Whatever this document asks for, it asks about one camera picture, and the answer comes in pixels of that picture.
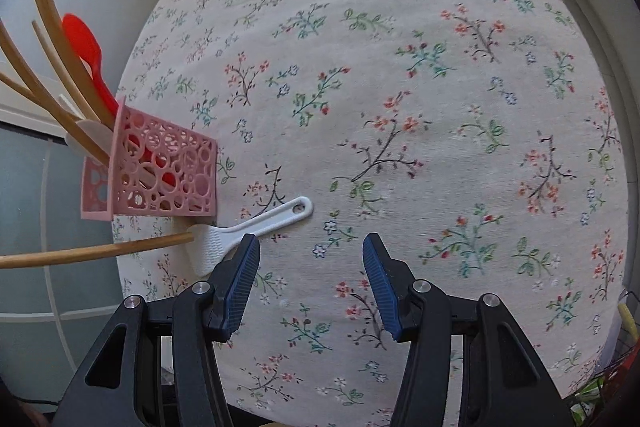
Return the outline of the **floral tablecloth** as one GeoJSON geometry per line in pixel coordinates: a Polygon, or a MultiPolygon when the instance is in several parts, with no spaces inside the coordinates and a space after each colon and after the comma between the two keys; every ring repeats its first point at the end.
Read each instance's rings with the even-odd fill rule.
{"type": "Polygon", "coordinates": [[[160,0],[118,87],[218,143],[217,222],[297,196],[216,349],[232,407],[385,426],[407,349],[361,257],[450,295],[495,293],[562,395],[616,319],[628,196],[613,109],[562,0],[160,0]]]}

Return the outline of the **white plastic rice paddle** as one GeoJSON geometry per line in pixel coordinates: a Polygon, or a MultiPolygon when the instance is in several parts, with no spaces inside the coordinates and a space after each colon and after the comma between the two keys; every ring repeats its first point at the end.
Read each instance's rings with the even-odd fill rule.
{"type": "Polygon", "coordinates": [[[257,237],[270,235],[309,218],[313,212],[314,204],[311,200],[306,196],[299,196],[234,227],[192,225],[188,232],[193,235],[193,241],[186,244],[191,268],[196,275],[202,277],[212,272],[230,251],[238,247],[245,234],[257,237]]]}

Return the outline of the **red plastic spoon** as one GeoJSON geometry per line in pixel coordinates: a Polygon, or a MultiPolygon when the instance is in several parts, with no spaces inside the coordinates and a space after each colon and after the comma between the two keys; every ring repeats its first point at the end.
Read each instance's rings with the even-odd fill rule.
{"type": "Polygon", "coordinates": [[[62,28],[72,49],[90,70],[90,76],[96,94],[105,105],[108,113],[115,118],[118,103],[102,78],[102,49],[89,26],[78,16],[66,13],[62,18],[62,28]]]}

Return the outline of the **pink perforated utensil holder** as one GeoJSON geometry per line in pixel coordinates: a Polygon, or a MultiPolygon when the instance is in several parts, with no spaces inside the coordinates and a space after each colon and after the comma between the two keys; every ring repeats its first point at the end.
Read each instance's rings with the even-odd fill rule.
{"type": "Polygon", "coordinates": [[[120,103],[106,145],[107,166],[84,158],[84,219],[216,216],[214,139],[120,103]]]}

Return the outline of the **wooden chopstick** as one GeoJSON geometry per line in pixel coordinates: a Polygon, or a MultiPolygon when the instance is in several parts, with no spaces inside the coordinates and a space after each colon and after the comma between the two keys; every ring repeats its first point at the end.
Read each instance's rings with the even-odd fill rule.
{"type": "Polygon", "coordinates": [[[46,28],[67,75],[70,76],[76,91],[80,94],[85,104],[91,108],[90,115],[96,116],[102,124],[112,129],[115,124],[115,117],[108,111],[105,103],[96,93],[88,70],[82,64],[80,57],[73,50],[70,40],[64,34],[62,18],[58,14],[54,0],[35,0],[35,2],[44,28],[46,28]]]}
{"type": "Polygon", "coordinates": [[[143,251],[191,243],[194,235],[190,232],[167,236],[137,239],[136,241],[105,244],[91,247],[64,249],[64,251],[43,251],[42,253],[2,255],[1,269],[38,268],[47,265],[69,265],[104,258],[114,258],[143,251]]]}
{"type": "Polygon", "coordinates": [[[48,43],[47,38],[43,35],[42,29],[35,20],[32,20],[32,29],[35,31],[40,46],[42,47],[44,54],[46,54],[46,57],[55,71],[55,74],[58,76],[58,79],[62,82],[66,93],[74,101],[74,106],[78,109],[78,114],[81,114],[82,118],[85,119],[97,120],[98,115],[94,113],[94,110],[90,107],[80,90],[76,87],[72,78],[70,78],[70,74],[66,72],[66,68],[58,57],[58,54],[55,52],[55,49],[52,48],[50,43],[48,43]]]}
{"type": "Polygon", "coordinates": [[[17,72],[18,77],[23,80],[24,85],[28,88],[37,102],[51,114],[54,120],[75,140],[83,145],[90,153],[96,155],[97,162],[107,167],[110,158],[101,150],[93,141],[85,134],[76,124],[75,119],[67,113],[66,110],[58,104],[51,93],[43,86],[34,72],[27,65],[22,54],[18,52],[17,47],[9,36],[4,25],[1,25],[1,49],[9,60],[9,63],[17,72]]]}
{"type": "Polygon", "coordinates": [[[37,102],[24,83],[7,72],[1,72],[1,109],[3,112],[14,115],[47,122],[54,121],[51,114],[37,102]]]}

